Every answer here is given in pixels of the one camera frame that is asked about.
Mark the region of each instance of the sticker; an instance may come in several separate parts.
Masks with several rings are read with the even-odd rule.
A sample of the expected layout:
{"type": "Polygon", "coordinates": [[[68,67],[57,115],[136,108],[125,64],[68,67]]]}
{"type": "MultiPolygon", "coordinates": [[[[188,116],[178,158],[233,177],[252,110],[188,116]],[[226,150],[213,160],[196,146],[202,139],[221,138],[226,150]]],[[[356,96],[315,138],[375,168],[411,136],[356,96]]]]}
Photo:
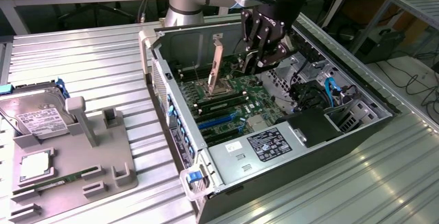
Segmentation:
{"type": "Polygon", "coordinates": [[[272,128],[250,137],[246,140],[256,152],[258,160],[265,162],[277,156],[292,151],[289,144],[287,143],[277,128],[272,128]]]}
{"type": "Polygon", "coordinates": [[[225,144],[225,149],[226,149],[226,152],[228,153],[230,153],[234,150],[238,150],[240,148],[241,148],[241,145],[240,145],[240,142],[238,141],[232,142],[229,144],[225,144]]]}
{"type": "Polygon", "coordinates": [[[17,115],[29,132],[38,136],[66,129],[65,122],[56,108],[17,115]]]}

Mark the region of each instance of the motherboard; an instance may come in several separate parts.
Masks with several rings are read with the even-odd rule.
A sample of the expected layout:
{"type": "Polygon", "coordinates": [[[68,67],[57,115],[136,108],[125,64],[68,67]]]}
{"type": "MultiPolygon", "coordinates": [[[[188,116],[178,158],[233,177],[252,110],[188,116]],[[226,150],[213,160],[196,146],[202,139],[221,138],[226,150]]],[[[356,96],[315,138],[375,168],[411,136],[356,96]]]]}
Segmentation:
{"type": "Polygon", "coordinates": [[[220,83],[220,94],[212,96],[206,79],[178,83],[209,146],[269,127],[284,115],[253,75],[220,78],[220,83]]]}

